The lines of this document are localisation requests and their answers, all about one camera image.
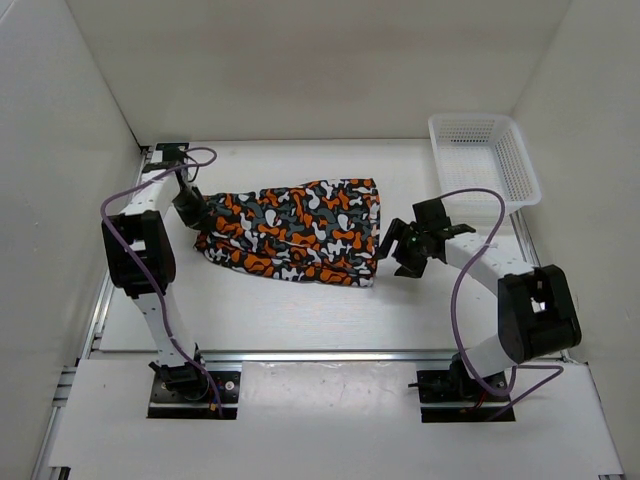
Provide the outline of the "orange black camouflage shorts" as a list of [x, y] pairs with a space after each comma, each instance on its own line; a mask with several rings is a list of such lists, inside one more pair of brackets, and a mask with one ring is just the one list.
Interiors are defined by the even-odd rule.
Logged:
[[206, 197], [212, 222], [194, 248], [231, 270], [290, 282], [370, 287], [381, 201], [371, 178]]

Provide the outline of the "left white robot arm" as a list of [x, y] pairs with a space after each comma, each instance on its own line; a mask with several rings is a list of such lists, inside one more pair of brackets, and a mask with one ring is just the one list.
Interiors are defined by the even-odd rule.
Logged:
[[100, 216], [111, 281], [146, 322], [158, 353], [152, 368], [181, 369], [175, 388], [198, 400], [208, 392], [210, 377], [177, 306], [172, 288], [177, 266], [164, 224], [174, 200], [190, 191], [190, 167], [184, 160], [148, 164], [139, 185], [103, 200]]

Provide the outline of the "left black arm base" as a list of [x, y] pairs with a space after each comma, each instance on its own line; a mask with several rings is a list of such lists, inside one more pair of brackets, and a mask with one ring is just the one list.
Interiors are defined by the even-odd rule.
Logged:
[[175, 420], [235, 420], [241, 372], [224, 367], [208, 376], [187, 362], [179, 367], [151, 362], [154, 372], [147, 417]]

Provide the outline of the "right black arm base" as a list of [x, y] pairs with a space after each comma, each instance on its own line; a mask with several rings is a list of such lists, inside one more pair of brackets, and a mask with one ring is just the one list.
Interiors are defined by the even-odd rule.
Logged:
[[407, 387], [418, 393], [423, 424], [515, 422], [511, 397], [488, 393], [456, 362], [448, 369], [423, 369]]

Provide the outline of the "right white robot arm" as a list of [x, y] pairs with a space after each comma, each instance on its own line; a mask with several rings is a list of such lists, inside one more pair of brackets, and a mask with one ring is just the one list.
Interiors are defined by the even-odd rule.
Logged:
[[[510, 256], [467, 224], [453, 224], [441, 199], [413, 207], [415, 219], [394, 219], [377, 251], [392, 257], [399, 277], [419, 278], [429, 260], [458, 269], [450, 300], [450, 318], [458, 353], [449, 387], [470, 400], [483, 389], [494, 395], [507, 388], [490, 378], [531, 360], [570, 349], [582, 341], [582, 330], [564, 271], [556, 265], [535, 266]], [[457, 319], [463, 280], [471, 277], [497, 300], [497, 331], [471, 349], [464, 347]]]

